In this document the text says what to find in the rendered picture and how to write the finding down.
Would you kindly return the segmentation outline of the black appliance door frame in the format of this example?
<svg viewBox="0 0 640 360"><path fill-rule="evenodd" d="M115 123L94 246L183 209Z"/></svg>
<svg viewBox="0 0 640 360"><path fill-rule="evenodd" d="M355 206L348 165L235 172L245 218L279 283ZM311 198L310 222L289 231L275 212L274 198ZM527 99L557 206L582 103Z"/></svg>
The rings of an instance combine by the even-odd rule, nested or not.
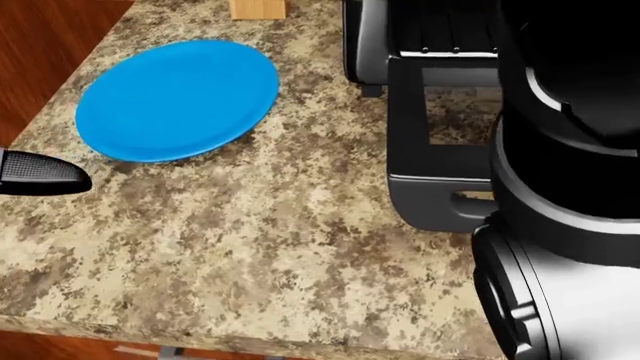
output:
<svg viewBox="0 0 640 360"><path fill-rule="evenodd" d="M459 191L490 191L489 147L433 145L423 70L426 59L389 61L387 182L400 217L419 230L471 233L496 209Z"/></svg>

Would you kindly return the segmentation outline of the blue round plate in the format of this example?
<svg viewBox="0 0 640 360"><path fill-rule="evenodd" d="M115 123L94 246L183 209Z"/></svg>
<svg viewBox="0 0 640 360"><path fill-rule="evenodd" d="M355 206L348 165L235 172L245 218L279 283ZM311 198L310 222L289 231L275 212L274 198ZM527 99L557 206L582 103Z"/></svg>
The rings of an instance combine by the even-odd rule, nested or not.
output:
<svg viewBox="0 0 640 360"><path fill-rule="evenodd" d="M179 41L114 65L81 96L83 142L119 161L158 163L211 152L267 116L279 93L274 63L233 41Z"/></svg>

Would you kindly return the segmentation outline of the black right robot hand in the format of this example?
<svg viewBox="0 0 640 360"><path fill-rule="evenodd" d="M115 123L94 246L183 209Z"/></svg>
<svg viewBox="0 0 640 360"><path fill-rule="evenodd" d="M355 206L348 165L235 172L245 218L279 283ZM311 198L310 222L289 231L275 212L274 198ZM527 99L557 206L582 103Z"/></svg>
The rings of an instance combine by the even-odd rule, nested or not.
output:
<svg viewBox="0 0 640 360"><path fill-rule="evenodd" d="M640 0L499 0L511 104L566 142L640 151Z"/></svg>

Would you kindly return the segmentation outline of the light wooden block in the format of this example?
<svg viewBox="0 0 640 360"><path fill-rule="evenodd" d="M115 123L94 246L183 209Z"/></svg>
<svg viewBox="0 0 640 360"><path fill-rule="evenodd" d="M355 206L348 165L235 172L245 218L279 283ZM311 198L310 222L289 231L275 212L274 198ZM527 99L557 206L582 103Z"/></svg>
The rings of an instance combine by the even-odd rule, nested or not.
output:
<svg viewBox="0 0 640 360"><path fill-rule="evenodd" d="M283 20L286 0L228 0L233 20Z"/></svg>

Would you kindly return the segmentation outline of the black countertop appliance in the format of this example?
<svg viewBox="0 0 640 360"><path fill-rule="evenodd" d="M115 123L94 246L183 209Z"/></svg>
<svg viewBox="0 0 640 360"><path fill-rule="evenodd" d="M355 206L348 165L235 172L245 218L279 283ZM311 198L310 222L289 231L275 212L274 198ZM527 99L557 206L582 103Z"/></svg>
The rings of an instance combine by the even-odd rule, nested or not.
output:
<svg viewBox="0 0 640 360"><path fill-rule="evenodd" d="M389 84L388 62L423 63L426 86L498 85L499 0L342 0L343 64L365 98Z"/></svg>

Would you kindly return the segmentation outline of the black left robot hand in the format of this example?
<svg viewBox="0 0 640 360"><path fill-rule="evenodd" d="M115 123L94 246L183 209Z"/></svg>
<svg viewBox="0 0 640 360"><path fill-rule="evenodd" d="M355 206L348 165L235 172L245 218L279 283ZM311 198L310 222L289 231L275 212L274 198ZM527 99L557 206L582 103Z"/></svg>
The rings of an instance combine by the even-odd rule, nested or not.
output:
<svg viewBox="0 0 640 360"><path fill-rule="evenodd" d="M47 155L0 148L0 194L59 196L92 188L91 177L75 164Z"/></svg>

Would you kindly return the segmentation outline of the brown wooden base cabinet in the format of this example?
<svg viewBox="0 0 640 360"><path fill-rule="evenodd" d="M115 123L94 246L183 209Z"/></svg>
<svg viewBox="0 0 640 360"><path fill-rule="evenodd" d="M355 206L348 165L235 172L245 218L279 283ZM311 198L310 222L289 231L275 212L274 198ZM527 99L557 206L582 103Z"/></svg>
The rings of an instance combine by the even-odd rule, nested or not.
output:
<svg viewBox="0 0 640 360"><path fill-rule="evenodd" d="M271 356L258 353L162 347L157 344L74 338L25 332L0 331L0 360L502 360L481 358L443 359L397 353L358 354L352 351L329 356Z"/></svg>

